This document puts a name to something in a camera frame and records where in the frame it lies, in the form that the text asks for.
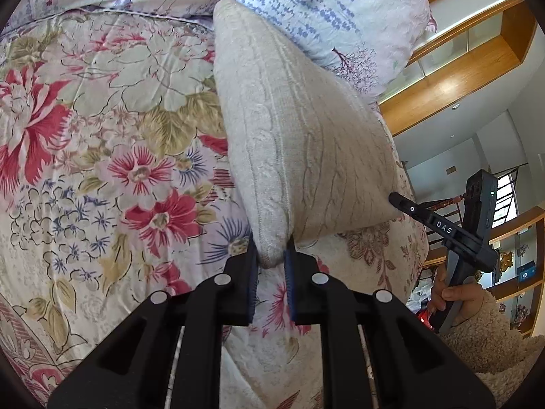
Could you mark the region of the person right hand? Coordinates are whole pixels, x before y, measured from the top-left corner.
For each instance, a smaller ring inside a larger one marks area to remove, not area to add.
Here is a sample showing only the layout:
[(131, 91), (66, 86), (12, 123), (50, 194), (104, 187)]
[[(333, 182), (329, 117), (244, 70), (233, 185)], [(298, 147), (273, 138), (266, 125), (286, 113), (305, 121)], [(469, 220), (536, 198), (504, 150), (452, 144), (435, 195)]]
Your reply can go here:
[(430, 313), (444, 311), (448, 303), (461, 302), (462, 306), (454, 319), (454, 325), (457, 325), (471, 319), (479, 312), (484, 303), (485, 291), (480, 284), (475, 282), (447, 286), (446, 276), (447, 268), (441, 264), (436, 270), (428, 311)]

